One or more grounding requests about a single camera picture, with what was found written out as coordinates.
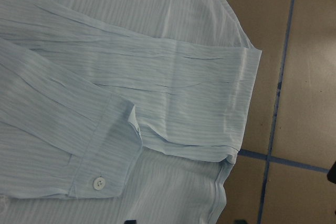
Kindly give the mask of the light blue striped shirt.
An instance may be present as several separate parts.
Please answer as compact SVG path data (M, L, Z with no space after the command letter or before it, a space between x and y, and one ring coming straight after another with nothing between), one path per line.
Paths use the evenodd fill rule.
M216 223L260 57L227 0L1 0L1 223Z

